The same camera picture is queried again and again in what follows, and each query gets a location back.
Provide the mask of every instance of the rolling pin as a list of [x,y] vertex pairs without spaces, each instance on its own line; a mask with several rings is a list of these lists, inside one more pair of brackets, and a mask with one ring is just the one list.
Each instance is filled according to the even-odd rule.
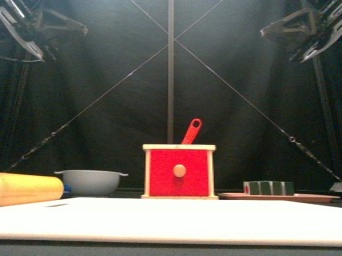
[[63,191],[57,177],[0,173],[0,206],[58,200]]

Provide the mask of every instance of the white table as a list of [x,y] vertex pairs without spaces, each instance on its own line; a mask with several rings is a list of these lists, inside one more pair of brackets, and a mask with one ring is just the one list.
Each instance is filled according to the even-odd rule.
[[35,240],[342,248],[342,208],[287,201],[73,198],[2,207],[0,218],[0,239],[13,245]]

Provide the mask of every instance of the wooden cutting board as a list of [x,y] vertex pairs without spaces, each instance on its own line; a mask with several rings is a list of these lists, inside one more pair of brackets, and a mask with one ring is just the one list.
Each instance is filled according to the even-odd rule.
[[339,196],[315,195],[315,194],[295,194],[293,196],[273,196],[273,195],[249,195],[245,193],[221,193],[220,199],[229,200],[285,200],[303,203],[329,203],[333,199],[340,199]]

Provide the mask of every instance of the wooden box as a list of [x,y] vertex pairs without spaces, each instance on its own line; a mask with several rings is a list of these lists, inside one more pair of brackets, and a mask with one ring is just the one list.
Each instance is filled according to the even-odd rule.
[[214,195],[214,145],[146,144],[142,198],[218,199]]

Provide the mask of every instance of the red handle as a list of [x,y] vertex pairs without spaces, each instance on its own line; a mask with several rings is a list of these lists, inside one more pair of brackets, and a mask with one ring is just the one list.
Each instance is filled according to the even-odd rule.
[[188,133],[186,133],[186,136],[185,136],[185,139],[182,141],[182,144],[192,144],[197,135],[198,135],[198,132],[200,132],[200,129],[201,129],[201,126],[202,126],[202,121],[201,119],[194,119],[190,123],[190,126],[188,128]]

